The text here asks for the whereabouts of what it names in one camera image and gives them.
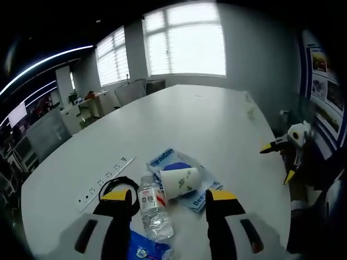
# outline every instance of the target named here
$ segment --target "white table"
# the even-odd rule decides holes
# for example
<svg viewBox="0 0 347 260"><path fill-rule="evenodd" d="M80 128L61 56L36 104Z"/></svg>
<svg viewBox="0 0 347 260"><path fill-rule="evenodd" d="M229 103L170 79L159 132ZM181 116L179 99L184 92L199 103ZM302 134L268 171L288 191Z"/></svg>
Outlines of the white table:
<svg viewBox="0 0 347 260"><path fill-rule="evenodd" d="M57 245L60 232L79 217L76 195L116 156L137 157L121 175L139 183L145 163L169 146L207 167L247 212L256 212L274 227L286 246L291 207L289 188L282 185L284 164L277 153L259 154L274 136L257 105L253 120L246 115L247 106L242 92L176 85L122 107L73 136L22 187L22 216L32 252L45 254ZM93 212L97 203L95 199L85 212ZM179 204L168 210L173 247L181 259L210 259L205 214ZM144 234L140 213L131 228Z"/></svg>

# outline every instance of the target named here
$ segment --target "bottle label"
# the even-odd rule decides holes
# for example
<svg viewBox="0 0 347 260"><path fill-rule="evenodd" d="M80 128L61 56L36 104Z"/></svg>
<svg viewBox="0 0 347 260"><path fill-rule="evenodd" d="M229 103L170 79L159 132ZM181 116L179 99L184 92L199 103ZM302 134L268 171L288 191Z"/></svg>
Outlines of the bottle label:
<svg viewBox="0 0 347 260"><path fill-rule="evenodd" d="M165 206L164 195L157 187L146 188L140 191L138 195L141 211Z"/></svg>

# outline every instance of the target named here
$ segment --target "white paper cup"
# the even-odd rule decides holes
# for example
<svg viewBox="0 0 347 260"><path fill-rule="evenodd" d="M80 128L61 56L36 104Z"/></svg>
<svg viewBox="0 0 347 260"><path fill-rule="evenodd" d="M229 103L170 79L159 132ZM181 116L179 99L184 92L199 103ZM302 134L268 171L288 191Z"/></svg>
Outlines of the white paper cup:
<svg viewBox="0 0 347 260"><path fill-rule="evenodd" d="M165 199L170 200L201 186L201 175L197 168L160 171Z"/></svg>

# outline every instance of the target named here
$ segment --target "television screen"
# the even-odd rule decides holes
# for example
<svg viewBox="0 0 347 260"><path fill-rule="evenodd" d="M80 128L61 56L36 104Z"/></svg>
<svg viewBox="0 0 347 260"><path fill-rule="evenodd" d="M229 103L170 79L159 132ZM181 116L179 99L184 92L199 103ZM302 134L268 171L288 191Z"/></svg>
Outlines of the television screen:
<svg viewBox="0 0 347 260"><path fill-rule="evenodd" d="M27 109L25 103L22 102L18 107L12 110L9 114L9 121L11 128L13 128L23 117L27 115Z"/></svg>

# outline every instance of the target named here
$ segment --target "window blind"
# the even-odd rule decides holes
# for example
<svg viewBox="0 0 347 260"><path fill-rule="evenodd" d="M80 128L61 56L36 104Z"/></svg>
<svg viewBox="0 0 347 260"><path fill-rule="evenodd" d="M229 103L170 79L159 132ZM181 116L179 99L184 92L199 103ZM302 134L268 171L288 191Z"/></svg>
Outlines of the window blind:
<svg viewBox="0 0 347 260"><path fill-rule="evenodd" d="M190 3L145 16L149 75L226 75L223 30L214 3Z"/></svg>
<svg viewBox="0 0 347 260"><path fill-rule="evenodd" d="M97 45L97 64L101 86L126 80L129 75L124 27L119 28Z"/></svg>

